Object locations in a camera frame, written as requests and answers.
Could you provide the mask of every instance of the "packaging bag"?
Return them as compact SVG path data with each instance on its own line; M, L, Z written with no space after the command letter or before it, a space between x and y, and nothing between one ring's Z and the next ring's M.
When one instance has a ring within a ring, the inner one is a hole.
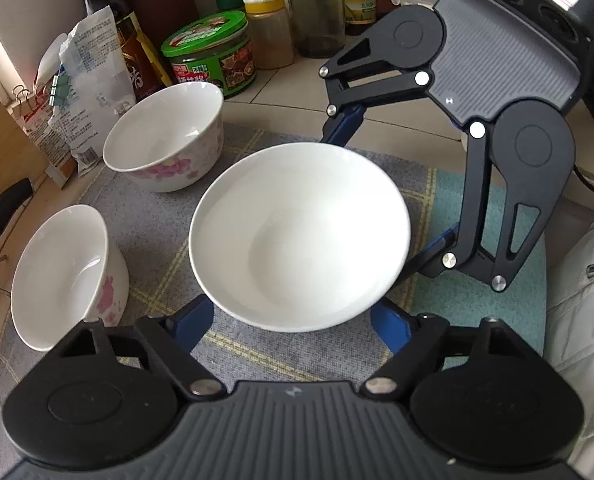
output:
M76 164L66 141L48 124L52 117L52 106L48 104L48 96L35 96L27 90L17 95L17 101L10 107L9 112L48 159L46 174L57 186L63 187L75 171Z
M70 90L49 123L66 139L83 174L101 160L110 130L136 102L110 7L77 23L59 59Z

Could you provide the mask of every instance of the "plastic bag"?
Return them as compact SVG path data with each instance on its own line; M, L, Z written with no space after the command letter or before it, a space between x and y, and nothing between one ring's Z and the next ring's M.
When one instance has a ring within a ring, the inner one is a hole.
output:
M136 102L110 7L77 23L59 59L70 90L65 103L55 106L50 125L66 139L84 174L102 158L110 130Z

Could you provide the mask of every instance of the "black cable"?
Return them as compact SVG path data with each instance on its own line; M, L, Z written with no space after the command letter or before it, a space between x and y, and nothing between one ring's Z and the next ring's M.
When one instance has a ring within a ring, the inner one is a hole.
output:
M594 193L594 185L591 184L586 177L584 177L581 173L581 171L579 171L579 168L576 166L576 164L573 167L573 171L574 174L576 174L577 178L581 181L582 184L584 184L584 186L586 186L590 191L592 191Z

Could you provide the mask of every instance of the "bowl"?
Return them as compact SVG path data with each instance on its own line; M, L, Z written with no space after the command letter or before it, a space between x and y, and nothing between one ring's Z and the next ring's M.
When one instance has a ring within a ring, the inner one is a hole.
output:
M14 272L11 310L19 337L50 350L82 319L115 326L128 300L128 269L95 208L74 205L46 220Z
M410 217L367 158L298 142L247 156L208 188L192 217L192 270L231 316L308 332L357 316L394 284Z
M223 94L180 83L133 106L110 131L104 162L148 191L176 191L208 173L223 147Z

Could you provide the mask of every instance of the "pink floral bowl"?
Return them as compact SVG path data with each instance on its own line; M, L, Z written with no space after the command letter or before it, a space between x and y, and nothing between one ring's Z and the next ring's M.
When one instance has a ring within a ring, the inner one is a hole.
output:
M14 272L14 327L34 350L50 350L82 319L116 326L127 301L126 262L99 211L87 205L48 218Z
M104 161L148 191L176 191L208 173L221 155L221 90L180 83L132 107L110 131Z

